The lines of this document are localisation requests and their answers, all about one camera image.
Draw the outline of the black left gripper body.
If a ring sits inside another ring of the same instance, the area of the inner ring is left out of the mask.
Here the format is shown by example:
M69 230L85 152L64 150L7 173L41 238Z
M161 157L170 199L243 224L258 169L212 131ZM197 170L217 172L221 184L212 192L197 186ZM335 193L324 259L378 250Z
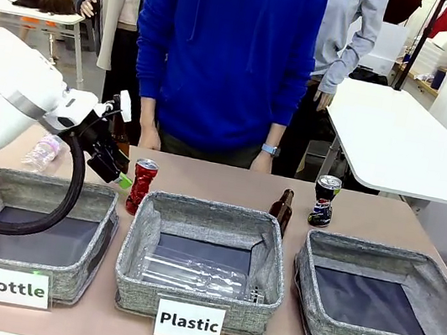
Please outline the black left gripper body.
M93 110L79 124L77 138L89 155L113 153L115 143L108 124L108 120L99 117Z

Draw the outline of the person's right hand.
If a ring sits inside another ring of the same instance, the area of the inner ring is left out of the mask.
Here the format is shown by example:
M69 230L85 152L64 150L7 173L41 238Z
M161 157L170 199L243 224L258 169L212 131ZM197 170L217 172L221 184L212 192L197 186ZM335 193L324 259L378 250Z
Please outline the person's right hand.
M160 135L154 124L141 124L138 146L154 151L161 150Z

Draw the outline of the person's left hand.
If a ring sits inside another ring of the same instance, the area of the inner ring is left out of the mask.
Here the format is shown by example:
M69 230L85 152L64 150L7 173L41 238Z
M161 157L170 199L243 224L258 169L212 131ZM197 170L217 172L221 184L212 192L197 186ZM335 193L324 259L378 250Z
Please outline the person's left hand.
M273 164L273 157L266 151L261 151L250 165L250 170L260 173L270 174Z

